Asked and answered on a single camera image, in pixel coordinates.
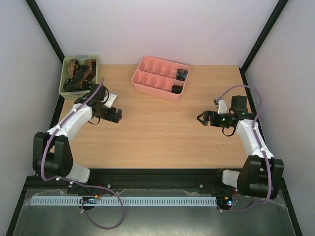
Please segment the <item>black necktie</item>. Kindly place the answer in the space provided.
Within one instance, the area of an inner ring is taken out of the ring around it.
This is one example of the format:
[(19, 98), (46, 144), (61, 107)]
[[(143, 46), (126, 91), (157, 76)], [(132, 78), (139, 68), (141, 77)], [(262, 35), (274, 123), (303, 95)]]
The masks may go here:
[(76, 91), (85, 91), (90, 90), (92, 83), (83, 79), (84, 73), (89, 67), (86, 65), (81, 66), (77, 73), (72, 77), (67, 79), (65, 84), (63, 85), (63, 89), (65, 92), (76, 92)]

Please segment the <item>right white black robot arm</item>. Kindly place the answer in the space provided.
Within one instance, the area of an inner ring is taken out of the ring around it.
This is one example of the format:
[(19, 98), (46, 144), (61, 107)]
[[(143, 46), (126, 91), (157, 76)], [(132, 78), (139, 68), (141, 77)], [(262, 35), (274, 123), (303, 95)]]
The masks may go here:
[(232, 128), (232, 133), (241, 138), (248, 156), (240, 171), (224, 170), (222, 176), (215, 180), (215, 188), (224, 193), (234, 187), (241, 195), (275, 199), (284, 163), (276, 159), (265, 144), (255, 114), (248, 112), (247, 98), (233, 96), (230, 108), (224, 100), (215, 102), (215, 105), (217, 111), (204, 111), (196, 119), (204, 126), (222, 130)]

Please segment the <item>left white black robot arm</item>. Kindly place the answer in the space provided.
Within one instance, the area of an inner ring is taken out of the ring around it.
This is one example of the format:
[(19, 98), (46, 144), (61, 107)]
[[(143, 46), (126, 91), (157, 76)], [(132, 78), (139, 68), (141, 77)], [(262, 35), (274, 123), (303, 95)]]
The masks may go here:
[(69, 113), (46, 132), (37, 132), (33, 139), (33, 169), (44, 181), (67, 179), (87, 183), (91, 171), (74, 162), (71, 141), (91, 119), (119, 123), (122, 110), (113, 106), (116, 94), (101, 84), (93, 84), (89, 93), (77, 98)]

